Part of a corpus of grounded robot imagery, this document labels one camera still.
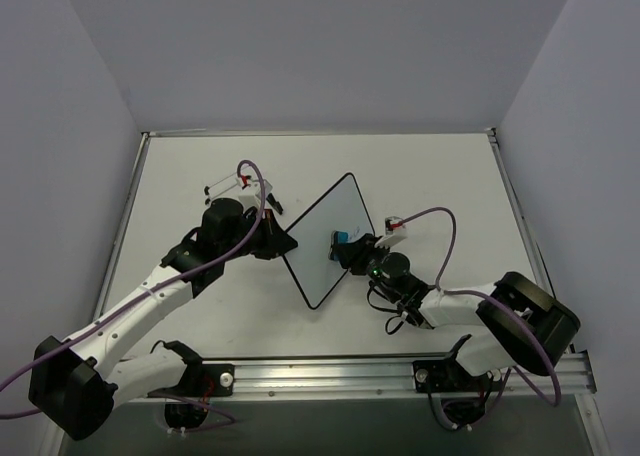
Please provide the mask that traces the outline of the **small black-framed whiteboard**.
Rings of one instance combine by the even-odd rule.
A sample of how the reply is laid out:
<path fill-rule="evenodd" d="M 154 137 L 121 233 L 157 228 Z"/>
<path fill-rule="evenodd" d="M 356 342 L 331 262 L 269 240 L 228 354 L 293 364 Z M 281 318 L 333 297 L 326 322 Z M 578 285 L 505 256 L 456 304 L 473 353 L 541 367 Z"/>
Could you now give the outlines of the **small black-framed whiteboard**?
<path fill-rule="evenodd" d="M 356 177 L 347 172 L 311 204 L 286 232 L 299 243 L 283 256 L 307 307 L 316 310 L 346 276 L 329 259 L 331 234 L 344 231 L 352 242 L 375 232 Z"/>

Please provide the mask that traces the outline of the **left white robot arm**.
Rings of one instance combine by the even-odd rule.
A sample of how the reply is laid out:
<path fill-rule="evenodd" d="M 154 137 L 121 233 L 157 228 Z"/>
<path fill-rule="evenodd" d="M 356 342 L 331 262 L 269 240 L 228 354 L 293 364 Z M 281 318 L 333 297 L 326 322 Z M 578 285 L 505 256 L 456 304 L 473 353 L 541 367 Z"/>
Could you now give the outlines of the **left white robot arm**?
<path fill-rule="evenodd" d="M 247 204 L 211 201 L 200 225 L 127 297 L 64 341 L 50 336 L 36 347 L 29 401 L 78 441 L 131 399 L 164 388 L 194 393 L 202 381 L 202 359 L 184 344 L 170 344 L 137 361 L 124 357 L 171 312 L 219 279 L 226 261 L 246 255 L 271 260 L 295 249 L 297 241 L 276 219 L 282 212 L 270 196 Z"/>

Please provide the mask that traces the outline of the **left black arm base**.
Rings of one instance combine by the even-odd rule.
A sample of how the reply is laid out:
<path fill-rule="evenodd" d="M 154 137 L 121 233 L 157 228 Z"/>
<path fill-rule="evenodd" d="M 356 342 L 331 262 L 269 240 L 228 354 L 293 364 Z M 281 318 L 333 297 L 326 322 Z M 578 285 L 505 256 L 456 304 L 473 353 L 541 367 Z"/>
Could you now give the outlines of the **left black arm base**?
<path fill-rule="evenodd" d="M 234 425 L 234 416 L 212 407 L 213 399 L 232 395 L 233 381 L 234 369 L 229 364 L 202 364 L 187 369 L 177 385 L 157 391 L 161 398 L 169 400 L 163 413 L 167 427 L 186 435 Z"/>

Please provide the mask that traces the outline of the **blue whiteboard eraser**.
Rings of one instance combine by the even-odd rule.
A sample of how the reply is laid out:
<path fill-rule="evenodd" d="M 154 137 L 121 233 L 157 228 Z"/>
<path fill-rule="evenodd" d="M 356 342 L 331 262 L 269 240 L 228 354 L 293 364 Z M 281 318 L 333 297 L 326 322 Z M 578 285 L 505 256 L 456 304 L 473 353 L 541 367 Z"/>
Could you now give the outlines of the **blue whiteboard eraser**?
<path fill-rule="evenodd" d="M 349 234 L 344 231 L 334 231 L 331 236 L 331 245 L 340 246 L 349 243 Z"/>

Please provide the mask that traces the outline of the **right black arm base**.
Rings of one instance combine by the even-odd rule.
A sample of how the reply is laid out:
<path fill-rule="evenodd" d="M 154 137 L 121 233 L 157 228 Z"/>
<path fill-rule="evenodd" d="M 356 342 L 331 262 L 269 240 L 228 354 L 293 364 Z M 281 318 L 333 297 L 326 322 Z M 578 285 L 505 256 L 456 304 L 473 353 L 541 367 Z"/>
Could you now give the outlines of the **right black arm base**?
<path fill-rule="evenodd" d="M 436 423 L 447 432 L 471 431 L 489 413 L 503 383 L 500 371 L 469 376 L 455 361 L 412 362 L 415 391 L 427 396 Z"/>

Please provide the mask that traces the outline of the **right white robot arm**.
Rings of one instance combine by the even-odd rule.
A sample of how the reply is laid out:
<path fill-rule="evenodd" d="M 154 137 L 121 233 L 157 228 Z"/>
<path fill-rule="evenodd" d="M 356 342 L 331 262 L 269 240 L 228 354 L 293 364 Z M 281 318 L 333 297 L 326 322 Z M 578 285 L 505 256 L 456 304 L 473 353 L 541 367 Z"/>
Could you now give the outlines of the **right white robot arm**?
<path fill-rule="evenodd" d="M 486 329 L 464 337 L 445 362 L 445 379 L 455 388 L 514 365 L 549 376 L 581 327 L 573 311 L 515 271 L 481 287 L 439 289 L 412 274 L 409 258 L 379 244 L 377 237 L 351 240 L 339 231 L 331 235 L 329 258 L 352 275 L 366 277 L 369 291 L 389 304 L 380 310 L 404 324 Z"/>

